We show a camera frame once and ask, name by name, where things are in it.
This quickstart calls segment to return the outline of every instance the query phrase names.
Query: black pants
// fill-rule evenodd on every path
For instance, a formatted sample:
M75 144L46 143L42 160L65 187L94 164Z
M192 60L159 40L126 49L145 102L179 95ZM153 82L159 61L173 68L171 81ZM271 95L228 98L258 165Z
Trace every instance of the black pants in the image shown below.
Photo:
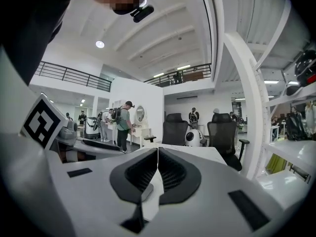
M129 130L123 130L123 131L118 130L118 147L122 146L124 151L127 150L126 140L127 140L128 132Z

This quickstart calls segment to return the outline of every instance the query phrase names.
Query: white pillar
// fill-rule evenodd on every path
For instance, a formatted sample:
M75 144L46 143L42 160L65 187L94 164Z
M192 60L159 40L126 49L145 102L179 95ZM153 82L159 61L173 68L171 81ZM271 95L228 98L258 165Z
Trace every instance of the white pillar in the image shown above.
M97 116L98 100L99 100L99 97L97 97L97 96L95 96L93 99L93 106L92 106L92 116L93 117Z
M253 179L265 161L263 143L269 142L270 110L264 107L269 100L267 88L252 52L238 32L225 33L224 43L238 70L248 109L248 135L250 144L244 153L241 174Z

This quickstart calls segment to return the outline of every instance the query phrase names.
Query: black rubber pad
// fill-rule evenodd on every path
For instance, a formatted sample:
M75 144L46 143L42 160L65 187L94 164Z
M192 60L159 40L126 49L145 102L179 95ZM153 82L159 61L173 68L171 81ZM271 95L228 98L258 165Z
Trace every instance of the black rubber pad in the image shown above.
M69 171L67 173L68 173L69 177L72 178L72 177L81 176L81 175L84 175L84 174L87 174L90 172L92 172L91 169L83 168L83 169L78 169L78 170L74 170L74 171Z
M253 231L258 230L270 221L243 191L230 192L228 195Z

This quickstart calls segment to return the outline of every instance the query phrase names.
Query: air vent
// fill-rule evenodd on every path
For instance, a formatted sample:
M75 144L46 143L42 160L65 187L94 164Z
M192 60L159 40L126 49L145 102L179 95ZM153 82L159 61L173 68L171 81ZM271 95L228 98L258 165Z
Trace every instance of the air vent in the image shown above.
M192 96L192 97L179 97L177 100L184 100L184 99L191 99L191 98L198 98L198 96Z

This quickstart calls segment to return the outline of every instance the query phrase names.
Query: ceiling light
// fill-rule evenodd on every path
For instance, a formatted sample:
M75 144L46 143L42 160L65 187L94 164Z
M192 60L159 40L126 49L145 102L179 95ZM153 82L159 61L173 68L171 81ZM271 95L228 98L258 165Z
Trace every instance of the ceiling light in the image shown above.
M161 73L161 74L155 75L154 78L156 78L156 77L161 77L161 76L163 76L163 75L164 75L164 73Z
M186 69L186 68L189 68L190 66L191 66L191 65L186 65L186 66L183 66L183 67L177 68L177 70Z
M44 95L45 97L47 97L44 92L41 92L41 94Z
M298 82L297 81L290 81L288 84L298 85Z
M140 5L139 5L139 7L144 7L145 5L147 4L147 0L144 0Z
M95 45L98 47L98 48L103 48L104 47L104 42L103 41L97 41L96 43L95 43Z
M277 84L278 81L265 81L265 84Z

